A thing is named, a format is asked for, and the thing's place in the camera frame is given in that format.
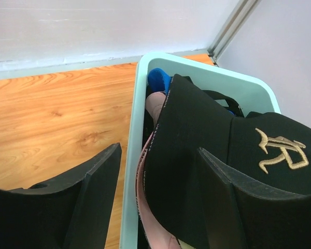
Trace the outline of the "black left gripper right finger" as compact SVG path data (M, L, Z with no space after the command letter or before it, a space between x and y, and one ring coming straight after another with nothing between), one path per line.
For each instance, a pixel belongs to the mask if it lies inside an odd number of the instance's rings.
M197 151L210 248L311 248L311 195L264 184Z

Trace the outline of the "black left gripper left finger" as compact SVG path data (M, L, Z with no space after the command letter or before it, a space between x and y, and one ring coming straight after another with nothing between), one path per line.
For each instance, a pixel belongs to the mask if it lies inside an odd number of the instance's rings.
M121 153L112 144L28 189L0 189L0 248L104 248Z

